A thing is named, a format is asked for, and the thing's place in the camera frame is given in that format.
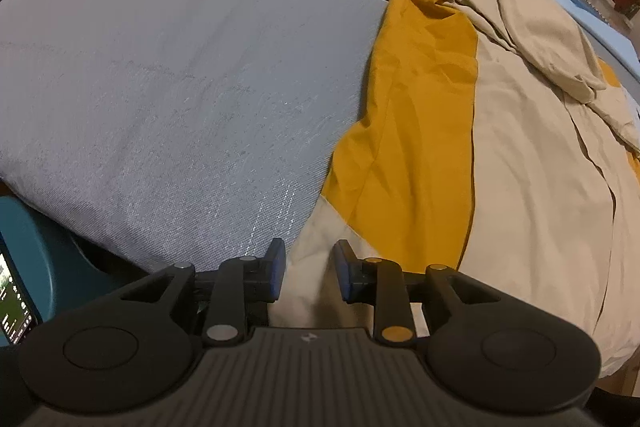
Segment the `beige and mustard hooded jacket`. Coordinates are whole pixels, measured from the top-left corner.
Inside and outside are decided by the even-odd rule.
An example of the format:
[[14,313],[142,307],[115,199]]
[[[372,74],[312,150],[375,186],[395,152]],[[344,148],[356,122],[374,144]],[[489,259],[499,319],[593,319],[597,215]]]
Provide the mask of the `beige and mustard hooded jacket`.
[[368,326],[330,259],[447,265],[587,332],[611,375],[639,348],[639,131],[555,0],[390,0],[366,110],[288,255],[284,327]]

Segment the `grey patterned bed cover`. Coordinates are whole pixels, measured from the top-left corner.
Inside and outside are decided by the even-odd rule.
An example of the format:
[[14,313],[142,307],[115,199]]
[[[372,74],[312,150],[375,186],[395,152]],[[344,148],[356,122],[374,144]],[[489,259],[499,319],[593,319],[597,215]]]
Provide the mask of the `grey patterned bed cover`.
[[434,145],[452,107],[375,79],[388,0],[2,0],[1,176],[142,267],[213,268],[314,207],[334,239],[419,270],[459,256],[570,270],[639,258],[639,185],[590,159],[589,109],[534,77],[480,80],[481,160],[524,158],[463,210]]

